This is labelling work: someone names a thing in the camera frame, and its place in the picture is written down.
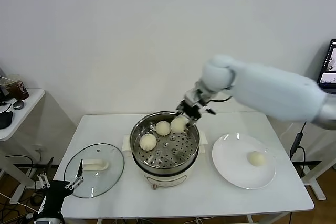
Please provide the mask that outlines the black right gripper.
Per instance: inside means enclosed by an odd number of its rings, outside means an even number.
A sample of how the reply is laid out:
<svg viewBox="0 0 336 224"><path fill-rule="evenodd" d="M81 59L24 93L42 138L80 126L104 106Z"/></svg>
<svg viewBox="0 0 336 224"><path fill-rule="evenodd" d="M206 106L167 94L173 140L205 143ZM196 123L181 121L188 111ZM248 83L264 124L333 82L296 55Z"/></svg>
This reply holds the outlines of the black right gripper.
<svg viewBox="0 0 336 224"><path fill-rule="evenodd" d="M216 112L208 107L207 103L198 102L195 105L191 106L188 105L184 100L182 100L177 108L176 108L176 116L181 114L185 114L184 121L185 121L185 130L189 130L190 128L194 127L197 121L202 117L201 110L204 109L207 113L216 115Z"/></svg>

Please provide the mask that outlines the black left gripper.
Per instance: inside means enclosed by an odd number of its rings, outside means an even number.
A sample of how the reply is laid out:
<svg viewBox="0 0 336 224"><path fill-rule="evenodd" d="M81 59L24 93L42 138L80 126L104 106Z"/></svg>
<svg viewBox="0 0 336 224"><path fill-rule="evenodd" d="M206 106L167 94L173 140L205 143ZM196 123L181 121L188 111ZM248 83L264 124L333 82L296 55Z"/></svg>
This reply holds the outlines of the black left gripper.
<svg viewBox="0 0 336 224"><path fill-rule="evenodd" d="M80 161L77 174L74 176L72 182L53 180L49 182L48 171L52 166L54 158L52 157L44 167L42 173L37 174L37 178L40 184L40 189L46 189L45 191L45 203L43 212L56 213L60 212L64 199L72 194L72 190L75 190L84 180L83 177L83 160Z"/></svg>

